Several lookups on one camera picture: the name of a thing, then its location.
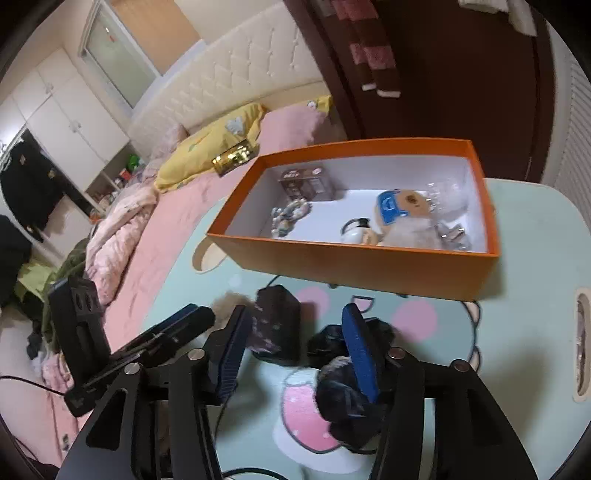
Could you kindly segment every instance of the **open cardboard box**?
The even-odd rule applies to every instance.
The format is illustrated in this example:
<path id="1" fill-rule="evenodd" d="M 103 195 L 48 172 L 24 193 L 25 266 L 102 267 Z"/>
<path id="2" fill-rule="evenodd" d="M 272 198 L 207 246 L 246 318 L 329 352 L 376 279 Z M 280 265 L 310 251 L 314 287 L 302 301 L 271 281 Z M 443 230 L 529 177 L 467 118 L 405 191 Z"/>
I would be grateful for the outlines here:
<path id="1" fill-rule="evenodd" d="M 286 238 L 271 238 L 271 209 L 285 206 L 278 182 L 288 168 L 322 166 L 336 200 L 313 202 Z M 425 191 L 451 179 L 463 187 L 467 208 L 459 221 L 468 252 L 340 243 L 340 229 L 367 217 L 374 230 L 377 195 Z M 499 258 L 493 207 L 472 143 L 441 138 L 387 138 L 315 145 L 259 157 L 212 223 L 208 237 L 238 265 L 287 277 L 470 301 Z"/>

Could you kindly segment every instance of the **tufted headboard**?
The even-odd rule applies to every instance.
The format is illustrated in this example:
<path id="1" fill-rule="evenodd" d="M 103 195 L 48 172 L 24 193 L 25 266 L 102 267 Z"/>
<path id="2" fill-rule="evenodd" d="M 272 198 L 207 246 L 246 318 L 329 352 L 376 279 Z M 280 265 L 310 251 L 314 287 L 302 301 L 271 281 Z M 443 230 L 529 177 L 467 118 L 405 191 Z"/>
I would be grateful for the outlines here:
<path id="1" fill-rule="evenodd" d="M 269 108 L 327 93 L 314 58 L 283 2 L 207 46 L 132 119 L 128 135 L 147 158 L 173 122 L 187 130 L 253 100 Z"/>

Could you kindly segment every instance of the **table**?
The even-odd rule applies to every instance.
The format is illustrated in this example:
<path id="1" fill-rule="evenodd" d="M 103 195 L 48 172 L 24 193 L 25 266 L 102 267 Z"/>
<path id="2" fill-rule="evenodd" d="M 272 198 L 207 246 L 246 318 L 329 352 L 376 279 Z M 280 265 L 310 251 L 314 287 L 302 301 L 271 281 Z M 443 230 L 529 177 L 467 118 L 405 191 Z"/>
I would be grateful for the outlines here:
<path id="1" fill-rule="evenodd" d="M 400 333 L 397 342 L 420 360 L 445 365 L 456 358 L 470 361 L 543 480 L 567 459 L 591 420 L 591 401 L 573 399 L 575 292 L 591 286 L 591 235 L 574 205 L 549 187 L 496 179 L 487 180 L 487 187 L 496 207 L 502 256 L 477 303 L 331 289 L 294 278 L 275 282 L 303 304 L 303 342 L 324 325 L 340 323 L 342 307 L 355 301 L 364 316 L 391 322 Z M 273 275 L 243 270 L 230 258 L 206 273 L 193 268 L 193 253 L 222 204 L 203 217 L 187 241 L 145 328 L 187 303 L 210 305 L 228 290 L 254 299 L 272 280 Z M 268 468 L 290 480 L 368 477 L 374 457 L 335 448 L 327 435 L 312 400 L 314 373 L 259 362 L 246 353 L 239 389 L 220 423 L 216 447 L 223 470 Z M 218 411 L 211 407 L 212 421 Z M 427 400 L 421 478 L 431 468 L 433 422 L 433 405 Z"/>

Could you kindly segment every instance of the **pink circle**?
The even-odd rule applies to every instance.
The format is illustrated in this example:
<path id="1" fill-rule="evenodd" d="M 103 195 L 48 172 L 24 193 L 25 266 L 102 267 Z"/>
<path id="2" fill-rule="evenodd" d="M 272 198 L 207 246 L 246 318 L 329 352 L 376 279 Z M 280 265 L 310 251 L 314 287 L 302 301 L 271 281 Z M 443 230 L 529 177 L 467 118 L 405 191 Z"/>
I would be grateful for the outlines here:
<path id="1" fill-rule="evenodd" d="M 422 342 L 437 331 L 437 312 L 427 300 L 407 300 L 390 320 L 405 340 Z"/>
<path id="2" fill-rule="evenodd" d="M 330 297 L 325 290 L 320 287 L 306 287 L 296 292 L 295 297 L 300 303 L 311 303 L 314 305 L 314 314 L 316 319 L 321 319 L 330 307 Z"/>

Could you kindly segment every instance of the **blue gripper pad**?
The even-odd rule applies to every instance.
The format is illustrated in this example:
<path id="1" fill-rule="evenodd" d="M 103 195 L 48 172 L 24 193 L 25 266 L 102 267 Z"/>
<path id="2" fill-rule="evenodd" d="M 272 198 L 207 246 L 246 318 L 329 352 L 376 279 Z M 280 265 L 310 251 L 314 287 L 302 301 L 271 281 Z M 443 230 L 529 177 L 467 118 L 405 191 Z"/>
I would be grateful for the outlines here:
<path id="1" fill-rule="evenodd" d="M 359 388 L 371 403 L 376 403 L 383 360 L 376 357 L 374 339 L 355 303 L 345 305 L 341 324 Z"/>

